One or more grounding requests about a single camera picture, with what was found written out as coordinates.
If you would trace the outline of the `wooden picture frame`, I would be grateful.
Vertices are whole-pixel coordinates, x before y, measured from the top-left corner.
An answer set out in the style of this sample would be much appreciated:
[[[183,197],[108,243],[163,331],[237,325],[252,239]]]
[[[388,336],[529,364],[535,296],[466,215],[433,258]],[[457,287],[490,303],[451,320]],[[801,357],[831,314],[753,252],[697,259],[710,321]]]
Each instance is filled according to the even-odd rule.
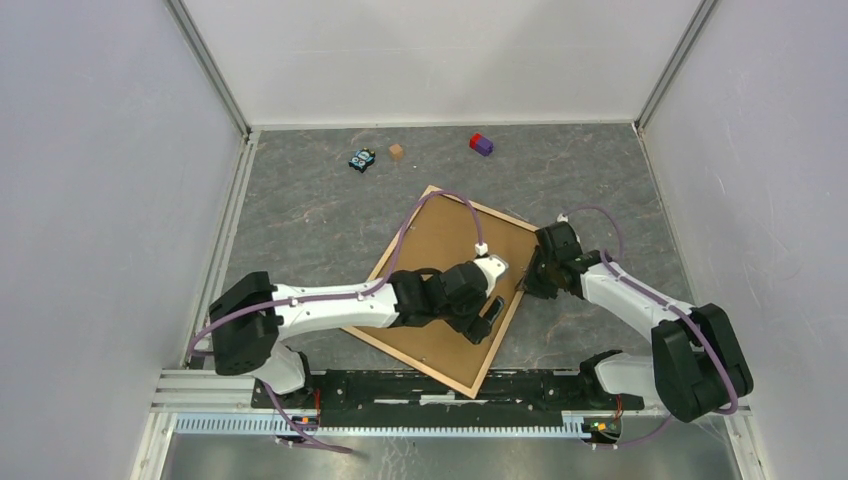
[[[473,204],[481,221],[489,252],[509,264],[498,280],[494,296],[506,306],[491,334],[473,345],[442,320],[422,328],[355,328],[346,332],[397,360],[470,398],[477,396],[486,373],[518,309],[523,293],[519,283],[536,245],[536,227],[479,203]],[[435,196],[414,209],[404,241],[395,235],[372,269],[374,280],[388,272],[391,256],[399,252],[396,267],[446,270],[474,258],[476,225],[468,207],[455,197]]]

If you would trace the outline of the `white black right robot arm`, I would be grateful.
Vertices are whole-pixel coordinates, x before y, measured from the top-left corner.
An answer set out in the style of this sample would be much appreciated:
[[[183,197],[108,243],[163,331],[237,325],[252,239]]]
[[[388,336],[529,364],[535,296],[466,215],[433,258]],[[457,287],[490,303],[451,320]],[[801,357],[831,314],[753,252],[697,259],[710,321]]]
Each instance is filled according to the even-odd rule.
[[[577,392],[591,408],[617,395],[660,403],[677,420],[730,415],[754,390],[754,379],[728,314],[707,303],[676,300],[628,274],[611,255],[586,251],[565,220],[535,232],[537,244],[522,290],[539,299],[566,292],[599,306],[642,335],[647,356],[620,350],[580,364]]]

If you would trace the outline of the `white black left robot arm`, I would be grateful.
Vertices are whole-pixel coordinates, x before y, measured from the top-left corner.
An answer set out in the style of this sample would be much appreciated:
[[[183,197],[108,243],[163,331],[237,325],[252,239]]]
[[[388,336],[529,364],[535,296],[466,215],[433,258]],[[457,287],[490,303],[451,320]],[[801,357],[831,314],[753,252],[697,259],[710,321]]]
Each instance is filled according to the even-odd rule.
[[[504,308],[495,295],[508,270],[483,256],[446,271],[398,270],[359,285],[305,288],[273,284],[265,271],[241,279],[209,308],[215,371],[251,375],[290,407],[314,394],[307,359],[283,340],[348,327],[423,328],[441,320],[470,343],[492,330]]]

